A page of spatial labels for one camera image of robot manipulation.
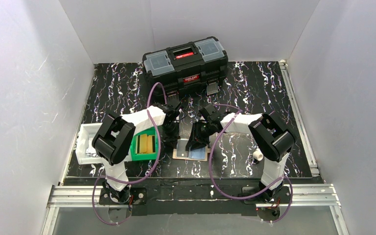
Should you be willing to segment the black credit card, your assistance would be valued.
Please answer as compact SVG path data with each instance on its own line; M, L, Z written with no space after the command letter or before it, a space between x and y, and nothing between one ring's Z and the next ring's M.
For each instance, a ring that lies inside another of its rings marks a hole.
M175 152L176 158L188 158L188 150L186 150L186 145L188 143L188 139L180 139L177 142L177 148Z

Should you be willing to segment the yellow cards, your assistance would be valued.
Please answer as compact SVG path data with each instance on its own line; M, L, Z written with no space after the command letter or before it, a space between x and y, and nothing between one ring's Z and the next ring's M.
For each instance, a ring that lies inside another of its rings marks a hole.
M156 151L155 136L141 134L136 140L136 154L152 154Z

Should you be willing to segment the printed card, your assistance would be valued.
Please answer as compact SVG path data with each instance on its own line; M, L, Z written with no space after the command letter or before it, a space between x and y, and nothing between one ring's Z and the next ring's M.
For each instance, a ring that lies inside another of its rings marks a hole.
M89 158L98 157L96 150L94 148L87 148L85 154Z

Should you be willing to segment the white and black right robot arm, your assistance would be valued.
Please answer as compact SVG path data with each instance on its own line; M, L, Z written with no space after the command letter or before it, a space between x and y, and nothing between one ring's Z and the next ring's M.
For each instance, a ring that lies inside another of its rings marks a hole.
M258 153L263 156L263 174L256 193L247 196L228 195L219 188L211 176L215 189L233 200L250 200L261 195L270 200L282 188L286 178L285 164L297 140L293 131L275 111L247 115L242 114L241 110L236 113L219 111L216 104L209 104L199 110L199 116L201 118L192 125L185 146L187 151L208 146L210 136L215 133L219 138L224 133L243 133L253 137L258 146Z

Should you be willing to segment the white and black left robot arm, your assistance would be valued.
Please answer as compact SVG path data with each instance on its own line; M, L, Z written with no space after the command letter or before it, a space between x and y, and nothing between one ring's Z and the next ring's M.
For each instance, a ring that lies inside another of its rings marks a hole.
M179 136L178 116L181 104L155 103L148 108L127 115L109 114L96 133L92 146L102 159L105 168L103 188L105 195L119 204L130 202L130 186L148 178L155 170L161 155L162 144L176 144ZM125 158L130 153L134 136L146 129L154 128L156 136L156 159L149 173L136 181L126 175Z

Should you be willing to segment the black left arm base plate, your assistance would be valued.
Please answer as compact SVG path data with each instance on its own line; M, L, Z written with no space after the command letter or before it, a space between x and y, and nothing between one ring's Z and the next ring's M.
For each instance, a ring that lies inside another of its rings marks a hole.
M147 189L126 187L122 191L116 191L112 188L102 188L97 199L100 205L145 205Z

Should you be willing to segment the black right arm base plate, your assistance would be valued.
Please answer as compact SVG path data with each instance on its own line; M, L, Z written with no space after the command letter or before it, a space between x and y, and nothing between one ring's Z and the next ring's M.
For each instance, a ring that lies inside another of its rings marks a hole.
M286 185L282 186L271 198L268 197L267 193L262 193L257 197L241 200L241 202L246 205L256 204L258 207L273 209L283 204L288 205L290 198L290 187Z

